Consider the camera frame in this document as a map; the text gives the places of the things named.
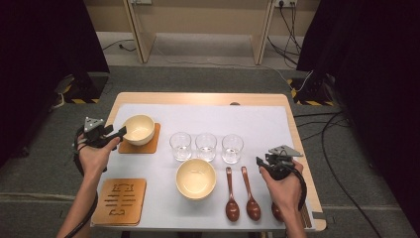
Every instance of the electrical socket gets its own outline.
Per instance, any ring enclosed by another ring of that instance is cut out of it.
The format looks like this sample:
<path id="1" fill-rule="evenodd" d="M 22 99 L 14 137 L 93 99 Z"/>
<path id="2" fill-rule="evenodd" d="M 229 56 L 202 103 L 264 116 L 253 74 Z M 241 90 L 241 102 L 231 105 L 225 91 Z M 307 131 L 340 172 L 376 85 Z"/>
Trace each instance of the electrical socket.
<path id="1" fill-rule="evenodd" d="M 280 7 L 280 0 L 274 0 L 274 6 L 275 7 Z M 293 7 L 293 3 L 294 6 L 296 6 L 297 4 L 297 0 L 282 0 L 283 1 L 283 8 L 291 8 Z"/>

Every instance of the human hand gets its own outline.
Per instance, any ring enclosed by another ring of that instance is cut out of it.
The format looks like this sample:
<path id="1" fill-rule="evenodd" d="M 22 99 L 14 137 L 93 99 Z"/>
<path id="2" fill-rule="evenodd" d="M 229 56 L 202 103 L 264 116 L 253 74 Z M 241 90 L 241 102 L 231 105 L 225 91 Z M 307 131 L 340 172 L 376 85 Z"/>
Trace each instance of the human hand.
<path id="1" fill-rule="evenodd" d="M 302 174 L 303 166 L 296 162 L 295 168 Z M 260 173 L 268 187 L 269 194 L 274 204 L 280 209 L 284 219 L 289 213 L 297 211 L 299 204 L 301 186 L 299 178 L 293 173 L 282 180 L 273 179 L 264 167 L 260 167 Z"/>
<path id="2" fill-rule="evenodd" d="M 103 148 L 93 148 L 85 144 L 78 145 L 79 159 L 84 175 L 101 175 L 106 168 L 111 151 L 120 143 L 120 138 L 112 139 Z"/>

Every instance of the bowl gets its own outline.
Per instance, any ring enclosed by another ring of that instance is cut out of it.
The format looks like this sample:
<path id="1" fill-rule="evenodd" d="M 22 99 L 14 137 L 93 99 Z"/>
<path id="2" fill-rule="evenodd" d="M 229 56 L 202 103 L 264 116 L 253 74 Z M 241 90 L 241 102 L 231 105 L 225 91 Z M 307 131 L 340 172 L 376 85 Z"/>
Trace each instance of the bowl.
<path id="1" fill-rule="evenodd" d="M 147 115 L 132 116 L 124 122 L 124 126 L 127 128 L 124 140 L 134 146 L 147 144 L 155 134 L 155 121 Z"/>
<path id="2" fill-rule="evenodd" d="M 210 163 L 201 159 L 183 162 L 176 172 L 176 186 L 182 195 L 200 200 L 210 194 L 216 185 L 216 172 Z"/>

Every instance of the glass cup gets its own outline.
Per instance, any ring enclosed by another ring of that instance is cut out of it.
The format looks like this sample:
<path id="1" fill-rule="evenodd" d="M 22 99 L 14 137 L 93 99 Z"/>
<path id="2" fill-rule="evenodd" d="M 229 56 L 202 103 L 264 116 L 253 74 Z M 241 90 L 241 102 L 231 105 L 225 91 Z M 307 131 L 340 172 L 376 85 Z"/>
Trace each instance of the glass cup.
<path id="1" fill-rule="evenodd" d="M 223 138 L 222 158 L 228 164 L 235 164 L 241 158 L 241 152 L 244 148 L 244 141 L 241 137 L 231 134 Z"/>
<path id="2" fill-rule="evenodd" d="M 216 157 L 217 139 L 210 133 L 203 133 L 195 138 L 197 157 L 206 162 L 211 162 Z"/>
<path id="3" fill-rule="evenodd" d="M 185 132 L 177 132 L 170 137 L 172 154 L 178 161 L 186 161 L 191 158 L 191 136 Z"/>

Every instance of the cork coaster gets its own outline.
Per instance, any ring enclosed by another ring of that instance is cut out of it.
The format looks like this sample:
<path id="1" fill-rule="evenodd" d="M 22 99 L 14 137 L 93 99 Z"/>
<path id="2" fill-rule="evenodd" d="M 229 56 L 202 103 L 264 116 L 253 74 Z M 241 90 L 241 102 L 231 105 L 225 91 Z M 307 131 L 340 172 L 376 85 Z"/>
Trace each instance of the cork coaster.
<path id="1" fill-rule="evenodd" d="M 139 224 L 145 192 L 144 178 L 106 179 L 92 215 L 92 223 L 121 226 Z"/>
<path id="2" fill-rule="evenodd" d="M 154 137 L 145 145 L 134 146 L 128 141 L 123 140 L 118 147 L 120 154 L 153 154 L 158 148 L 158 134 L 160 132 L 160 123 L 155 123 Z"/>

